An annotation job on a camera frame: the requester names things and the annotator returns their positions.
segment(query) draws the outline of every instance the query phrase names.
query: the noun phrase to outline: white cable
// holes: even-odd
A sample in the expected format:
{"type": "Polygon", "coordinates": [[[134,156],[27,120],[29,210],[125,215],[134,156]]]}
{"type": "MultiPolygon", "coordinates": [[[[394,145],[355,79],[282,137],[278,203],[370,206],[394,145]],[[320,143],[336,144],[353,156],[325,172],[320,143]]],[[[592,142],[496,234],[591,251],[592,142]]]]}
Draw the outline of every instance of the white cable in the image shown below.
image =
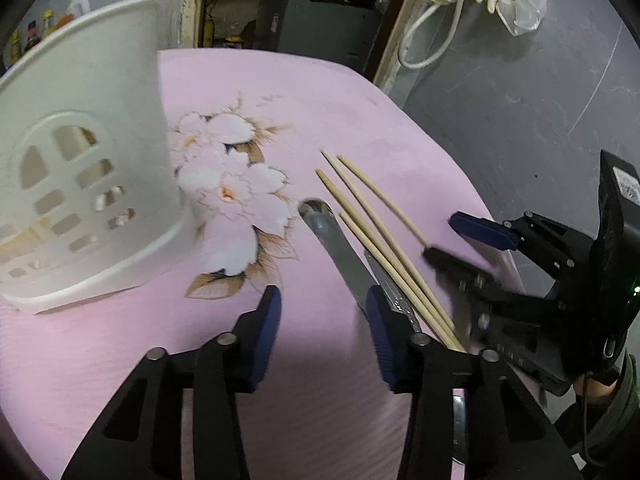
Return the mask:
{"type": "Polygon", "coordinates": [[[411,37],[415,34],[415,31],[418,30],[418,28],[436,11],[440,8],[439,5],[432,5],[431,7],[429,7],[421,16],[420,18],[418,18],[417,20],[415,20],[415,23],[409,27],[409,30],[406,32],[406,34],[402,37],[402,41],[400,41],[400,45],[398,47],[398,61],[400,62],[400,64],[410,70],[419,70],[421,68],[426,67],[427,65],[430,65],[431,63],[433,63],[434,61],[436,61],[440,56],[442,56],[442,54],[444,54],[445,50],[449,47],[449,43],[451,43],[451,40],[453,40],[453,36],[456,33],[456,29],[458,28],[458,22],[460,21],[460,13],[462,12],[462,5],[464,4],[465,0],[458,0],[456,2],[456,10],[453,13],[453,20],[451,20],[451,27],[449,29],[449,34],[447,35],[447,39],[444,40],[444,42],[442,43],[442,45],[440,46],[440,48],[432,55],[429,56],[427,59],[419,62],[419,63],[411,63],[409,61],[406,60],[406,54],[407,54],[407,46],[408,46],[408,42],[411,39],[411,37]]]}

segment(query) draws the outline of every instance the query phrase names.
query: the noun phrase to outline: bottle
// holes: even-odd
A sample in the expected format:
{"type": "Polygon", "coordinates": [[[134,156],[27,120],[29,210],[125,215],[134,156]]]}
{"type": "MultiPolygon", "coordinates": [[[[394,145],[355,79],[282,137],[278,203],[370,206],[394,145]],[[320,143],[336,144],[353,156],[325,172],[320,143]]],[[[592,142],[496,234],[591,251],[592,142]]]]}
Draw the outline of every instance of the bottle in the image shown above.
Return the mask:
{"type": "Polygon", "coordinates": [[[48,10],[42,15],[42,37],[46,38],[54,31],[53,11],[48,10]]]}
{"type": "Polygon", "coordinates": [[[29,34],[29,37],[27,39],[27,44],[24,46],[25,54],[40,43],[40,38],[38,37],[38,26],[35,21],[29,23],[27,26],[27,33],[29,34]]]}
{"type": "Polygon", "coordinates": [[[71,0],[71,3],[66,10],[66,13],[72,14],[74,19],[79,18],[80,16],[84,16],[89,12],[91,12],[89,0],[71,0]]]}
{"type": "Polygon", "coordinates": [[[22,49],[20,47],[20,34],[16,30],[11,37],[11,57],[9,61],[11,65],[15,65],[22,57],[22,49]]]}

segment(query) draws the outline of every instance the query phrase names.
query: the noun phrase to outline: basket hole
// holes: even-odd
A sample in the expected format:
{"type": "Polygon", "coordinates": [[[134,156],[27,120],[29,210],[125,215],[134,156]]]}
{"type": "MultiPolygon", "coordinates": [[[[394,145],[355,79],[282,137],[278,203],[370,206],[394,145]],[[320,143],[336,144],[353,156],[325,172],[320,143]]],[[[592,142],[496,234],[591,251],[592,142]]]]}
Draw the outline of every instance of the basket hole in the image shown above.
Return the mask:
{"type": "Polygon", "coordinates": [[[76,176],[76,182],[81,189],[89,187],[94,182],[98,182],[102,177],[110,174],[113,171],[113,164],[108,158],[94,162],[88,168],[84,168],[78,176],[76,176]]]}
{"type": "Polygon", "coordinates": [[[69,244],[69,250],[72,253],[77,253],[78,251],[81,251],[82,249],[93,246],[97,243],[98,243],[98,238],[95,237],[94,235],[84,235],[83,237],[78,238],[78,240],[71,242],[69,244]]]}
{"type": "Polygon", "coordinates": [[[123,197],[124,193],[125,191],[122,186],[113,186],[104,193],[100,193],[100,195],[94,199],[94,211],[104,211],[111,204],[116,203],[121,197],[123,197]]]}
{"type": "Polygon", "coordinates": [[[53,136],[65,160],[74,160],[76,156],[98,143],[94,134],[79,126],[60,126],[53,136]]]}
{"type": "Polygon", "coordinates": [[[31,269],[33,270],[40,270],[41,268],[44,267],[44,263],[42,260],[33,260],[32,262],[29,262],[28,264],[31,269]]]}
{"type": "Polygon", "coordinates": [[[20,182],[22,189],[29,189],[44,180],[49,174],[40,150],[35,146],[30,146],[22,158],[20,165],[20,182]]]}
{"type": "Polygon", "coordinates": [[[48,212],[53,211],[60,204],[65,201],[65,196],[59,189],[54,189],[50,193],[47,193],[40,200],[34,204],[36,213],[40,216],[46,215],[48,212]]]}
{"type": "Polygon", "coordinates": [[[136,216],[136,212],[129,208],[124,213],[120,213],[119,215],[110,218],[108,221],[109,229],[116,229],[118,227],[122,227],[124,224],[132,220],[136,216]]]}
{"type": "Polygon", "coordinates": [[[76,213],[72,213],[71,215],[63,218],[57,224],[54,224],[51,227],[51,230],[57,234],[58,236],[63,235],[71,231],[74,227],[76,227],[80,223],[80,217],[76,213]]]}
{"type": "Polygon", "coordinates": [[[11,224],[4,224],[0,226],[0,238],[8,238],[15,235],[15,228],[11,224]]]}
{"type": "Polygon", "coordinates": [[[9,271],[9,275],[12,278],[21,278],[27,274],[27,271],[24,269],[20,269],[19,267],[9,271]]]}

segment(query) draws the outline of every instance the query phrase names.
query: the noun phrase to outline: white plastic bottle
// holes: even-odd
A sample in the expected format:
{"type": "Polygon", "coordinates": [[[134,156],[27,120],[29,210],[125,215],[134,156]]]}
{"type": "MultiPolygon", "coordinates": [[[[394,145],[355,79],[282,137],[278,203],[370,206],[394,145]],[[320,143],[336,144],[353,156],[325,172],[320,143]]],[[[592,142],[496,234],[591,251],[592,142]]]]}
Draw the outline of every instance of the white plastic bottle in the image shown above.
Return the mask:
{"type": "Polygon", "coordinates": [[[66,10],[66,13],[72,14],[74,16],[74,19],[79,18],[80,16],[84,16],[89,12],[91,12],[89,0],[71,0],[71,3],[66,10]]]}

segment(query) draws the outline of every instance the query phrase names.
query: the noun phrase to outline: blue gripper pad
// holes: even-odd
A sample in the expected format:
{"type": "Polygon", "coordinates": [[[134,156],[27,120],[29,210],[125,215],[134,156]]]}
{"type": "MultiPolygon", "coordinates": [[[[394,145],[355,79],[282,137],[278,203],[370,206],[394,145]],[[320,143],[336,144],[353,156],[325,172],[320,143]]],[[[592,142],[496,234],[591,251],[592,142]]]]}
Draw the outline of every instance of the blue gripper pad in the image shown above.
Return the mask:
{"type": "Polygon", "coordinates": [[[280,289],[269,285],[258,308],[238,318],[233,332],[238,336],[241,356],[239,365],[234,369],[234,377],[246,385],[238,393],[253,393],[264,379],[281,313],[280,289]]]}
{"type": "Polygon", "coordinates": [[[406,381],[412,378],[407,367],[408,341],[414,333],[411,322],[389,308],[379,285],[369,289],[366,312],[382,379],[392,392],[404,393],[406,381]]]}
{"type": "Polygon", "coordinates": [[[505,226],[462,211],[451,215],[449,225],[459,235],[478,240],[501,251],[517,251],[520,244],[520,239],[505,226]]]}

